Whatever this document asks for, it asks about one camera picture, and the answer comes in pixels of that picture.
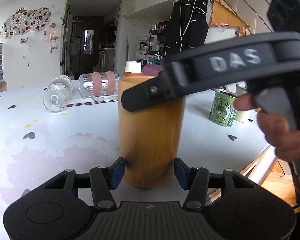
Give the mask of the right hand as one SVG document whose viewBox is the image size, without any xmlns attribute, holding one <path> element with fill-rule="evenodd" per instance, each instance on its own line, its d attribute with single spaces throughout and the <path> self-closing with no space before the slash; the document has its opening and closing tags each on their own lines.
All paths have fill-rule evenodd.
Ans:
<svg viewBox="0 0 300 240">
<path fill-rule="evenodd" d="M 286 162 L 300 159 L 300 131 L 291 130 L 283 116 L 260 111 L 257 123 L 279 159 Z"/>
</svg>

